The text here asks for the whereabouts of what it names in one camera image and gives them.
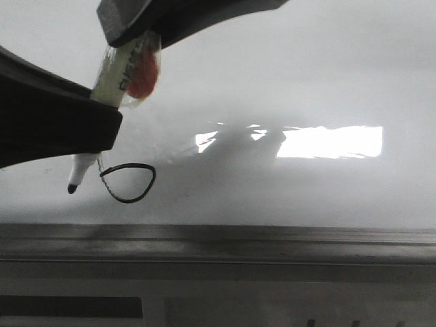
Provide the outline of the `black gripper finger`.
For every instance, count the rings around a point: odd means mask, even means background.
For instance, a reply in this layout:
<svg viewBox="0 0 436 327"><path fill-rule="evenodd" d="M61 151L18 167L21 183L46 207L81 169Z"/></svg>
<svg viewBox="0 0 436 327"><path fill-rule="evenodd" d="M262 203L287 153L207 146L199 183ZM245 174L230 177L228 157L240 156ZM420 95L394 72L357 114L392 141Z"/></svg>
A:
<svg viewBox="0 0 436 327"><path fill-rule="evenodd" d="M1 167L113 147L122 115L90 89L1 49Z"/></svg>
<svg viewBox="0 0 436 327"><path fill-rule="evenodd" d="M107 43L118 48L145 31L161 36L167 48L217 23L275 10L286 0L103 0L97 16Z"/></svg>

